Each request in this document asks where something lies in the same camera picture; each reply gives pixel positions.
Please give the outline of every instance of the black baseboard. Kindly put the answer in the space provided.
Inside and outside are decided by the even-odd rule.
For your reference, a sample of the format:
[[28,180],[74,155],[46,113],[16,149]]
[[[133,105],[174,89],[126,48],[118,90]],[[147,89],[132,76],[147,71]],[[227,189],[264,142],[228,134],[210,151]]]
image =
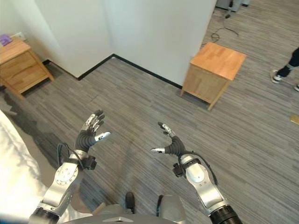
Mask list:
[[116,54],[113,54],[113,56],[116,57],[116,58],[118,58],[118,59],[120,59],[120,60],[122,60],[122,61],[125,62],[125,63],[128,63],[129,65],[134,66],[134,67],[137,68],[137,69],[140,69],[141,71],[144,71],[144,72],[146,72],[146,73],[148,73],[148,74],[150,74],[150,75],[152,75],[152,76],[154,76],[154,77],[156,77],[156,78],[158,78],[158,79],[161,79],[162,81],[164,81],[164,82],[166,82],[166,83],[169,83],[169,84],[171,84],[171,85],[173,85],[173,86],[175,86],[175,87],[177,87],[177,88],[179,88],[179,89],[182,88],[181,85],[176,84],[176,83],[174,83],[173,81],[170,81],[169,79],[164,78],[164,77],[162,77],[162,76],[160,76],[160,75],[158,75],[158,74],[156,74],[156,73],[154,73],[154,72],[152,72],[152,71],[150,71],[150,70],[147,70],[147,69],[145,69],[145,68],[143,68],[143,67],[141,67],[141,66],[139,66],[139,65],[137,65],[137,64],[135,64],[135,63],[133,63],[133,62],[131,62],[131,61],[128,61],[127,59],[125,59],[125,58],[123,58],[123,57],[120,57],[120,56],[118,56],[118,55],[116,55]]
[[103,63],[105,63],[106,61],[108,61],[110,58],[112,58],[114,56],[114,54],[110,55],[109,57],[106,57],[103,61],[97,63],[95,66],[93,66],[90,70],[84,72],[81,76],[79,76],[77,78],[77,80],[81,80],[83,79],[85,76],[87,76],[89,73],[91,73],[92,71],[96,70],[98,67],[100,67]]
[[[179,88],[179,89],[181,89],[182,88],[182,86],[181,85],[179,85],[179,84],[176,84],[176,83],[174,83],[173,81],[170,81],[169,79],[167,79],[167,78],[164,78],[164,77],[162,77],[162,76],[160,76],[160,75],[158,75],[158,74],[156,74],[156,73],[154,73],[154,72],[152,72],[152,71],[150,71],[150,70],[147,70],[147,69],[145,69],[145,68],[143,68],[143,67],[141,67],[141,66],[139,66],[139,65],[137,65],[137,64],[135,64],[135,63],[133,63],[133,62],[131,62],[131,61],[128,61],[127,59],[125,59],[125,58],[123,58],[123,57],[121,57],[121,56],[118,56],[118,55],[116,55],[116,54],[112,54],[112,55],[110,55],[109,57],[107,57],[107,58],[105,58],[103,61],[101,61],[101,62],[99,62],[98,64],[96,64],[95,66],[93,66],[91,69],[89,69],[88,71],[86,71],[86,72],[84,72],[81,76],[79,76],[79,77],[75,77],[75,76],[73,76],[71,73],[69,73],[68,71],[66,71],[65,69],[63,69],[63,68],[61,68],[60,66],[58,66],[59,68],[61,68],[62,70],[64,70],[64,71],[66,71],[67,73],[69,73],[72,77],[74,77],[75,79],[77,79],[77,80],[81,80],[81,79],[83,79],[84,77],[86,77],[89,73],[91,73],[92,71],[94,71],[94,70],[96,70],[98,67],[100,67],[103,63],[105,63],[106,61],[108,61],[109,59],[111,59],[112,57],[116,57],[116,58],[118,58],[118,59],[120,59],[120,60],[122,60],[123,62],[125,62],[125,63],[128,63],[129,65],[132,65],[132,66],[134,66],[135,68],[137,68],[137,69],[140,69],[141,71],[144,71],[144,72],[146,72],[146,73],[148,73],[148,74],[150,74],[150,75],[152,75],[152,76],[154,76],[154,77],[156,77],[156,78],[158,78],[158,79],[160,79],[160,80],[162,80],[162,81],[164,81],[164,82],[166,82],[166,83],[169,83],[169,84],[171,84],[171,85],[173,85],[173,86],[175,86],[175,87],[177,87],[177,88]],[[51,61],[49,60],[49,59],[47,59],[47,60],[45,60],[45,61],[43,61],[43,64],[49,64]]]
[[46,64],[49,64],[51,61],[49,59],[43,61],[43,64],[46,65]]
[[0,92],[3,92],[5,89],[6,89],[5,86],[3,86],[3,85],[0,86]]
[[[215,6],[215,8],[221,8],[221,7]],[[224,9],[224,10],[227,10],[227,11],[228,11],[227,8],[221,8],[221,9]],[[233,10],[232,10],[232,12],[233,12],[233,13],[236,13],[236,11],[233,11]]]

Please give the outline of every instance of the electrical cord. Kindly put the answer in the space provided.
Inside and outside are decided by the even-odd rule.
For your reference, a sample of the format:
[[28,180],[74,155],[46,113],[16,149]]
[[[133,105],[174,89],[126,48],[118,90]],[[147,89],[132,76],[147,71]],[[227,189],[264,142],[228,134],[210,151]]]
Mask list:
[[215,32],[213,32],[213,33],[211,34],[211,40],[212,40],[213,43],[216,43],[217,41],[220,40],[220,35],[218,34],[218,31],[219,31],[219,30],[222,30],[222,29],[229,30],[229,31],[233,32],[234,34],[236,34],[237,36],[239,36],[239,33],[238,33],[238,32],[236,32],[236,31],[233,30],[233,29],[227,28],[227,27],[225,26],[225,24],[224,24],[224,21],[222,22],[222,24],[223,24],[223,27],[219,28],[218,30],[216,30]]
[[183,155],[186,155],[186,154],[191,154],[191,155],[196,155],[196,156],[198,156],[199,158],[201,158],[202,159],[202,161],[206,164],[206,166],[209,168],[209,170],[210,170],[210,172],[211,172],[211,174],[212,174],[212,176],[213,176],[213,180],[214,180],[214,184],[215,185],[218,185],[218,180],[217,180],[217,177],[216,177],[216,175],[215,175],[215,173],[213,172],[213,170],[212,170],[212,168],[211,168],[211,166],[210,166],[210,164],[200,155],[200,154],[198,154],[198,153],[195,153],[195,152],[190,152],[190,151],[187,151],[187,152],[183,152],[183,153],[181,153],[179,156],[178,156],[178,163],[180,164],[180,165],[182,165],[182,161],[181,161],[181,157],[183,156]]
[[72,150],[71,148],[69,148],[69,146],[66,143],[59,143],[58,146],[57,146],[57,163],[58,163],[58,166],[60,167],[62,165],[62,162],[61,162],[61,151],[62,151],[63,148],[67,149],[68,157],[70,157],[70,151],[72,153],[74,153],[75,156],[76,156],[76,158],[79,161],[80,167],[82,169],[84,169],[82,160],[80,159],[80,157],[78,156],[78,154],[74,150]]

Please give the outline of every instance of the floor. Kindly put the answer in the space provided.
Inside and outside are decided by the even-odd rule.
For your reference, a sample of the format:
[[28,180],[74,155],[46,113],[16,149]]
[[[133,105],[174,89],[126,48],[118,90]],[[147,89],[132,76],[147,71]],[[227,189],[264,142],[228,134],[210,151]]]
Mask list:
[[[299,220],[299,83],[295,70],[273,84],[271,69],[283,66],[299,45],[296,0],[252,0],[250,7],[225,24],[239,37],[222,30],[218,44],[248,55],[235,81],[208,112],[201,100],[118,59],[110,59],[77,81],[54,65],[54,82],[43,82],[21,101],[10,93],[6,101],[18,112],[14,122],[34,136],[41,151],[56,164],[56,145],[73,145],[82,122],[102,108],[111,131],[90,151],[97,168],[86,172],[81,195],[92,210],[101,202],[124,204],[135,193],[138,213],[155,214],[160,194],[180,195],[191,224],[209,224],[199,211],[197,196],[186,180],[176,178],[176,158],[151,154],[152,147],[170,140],[157,126],[172,127],[185,146],[206,158],[219,180],[219,189],[245,224],[296,224]],[[222,25],[216,10],[205,42]]]

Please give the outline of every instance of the silver arm joint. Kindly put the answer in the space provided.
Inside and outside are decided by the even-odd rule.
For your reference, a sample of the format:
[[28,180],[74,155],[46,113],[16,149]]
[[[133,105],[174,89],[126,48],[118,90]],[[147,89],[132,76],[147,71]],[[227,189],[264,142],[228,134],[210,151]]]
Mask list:
[[[182,164],[192,160],[189,155],[182,156]],[[190,184],[197,191],[200,202],[202,203],[206,215],[210,215],[214,210],[228,204],[216,185],[212,184],[206,168],[198,163],[186,168],[186,177]]]
[[77,164],[64,162],[55,173],[55,179],[52,185],[44,195],[43,200],[38,207],[44,208],[62,216],[71,196],[82,180],[82,171],[78,169]]

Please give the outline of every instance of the shoe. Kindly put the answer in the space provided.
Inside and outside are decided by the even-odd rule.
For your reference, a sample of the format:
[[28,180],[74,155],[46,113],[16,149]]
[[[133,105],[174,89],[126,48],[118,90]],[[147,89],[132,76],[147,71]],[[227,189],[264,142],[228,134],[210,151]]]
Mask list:
[[273,70],[272,74],[273,74],[272,75],[272,82],[273,83],[279,83],[280,80],[282,79],[282,77],[277,75],[277,70]]
[[131,209],[132,213],[135,214],[135,197],[132,192],[126,194],[126,209]]
[[156,216],[159,217],[161,213],[161,202],[162,202],[163,195],[159,196],[158,203],[157,203],[157,211]]

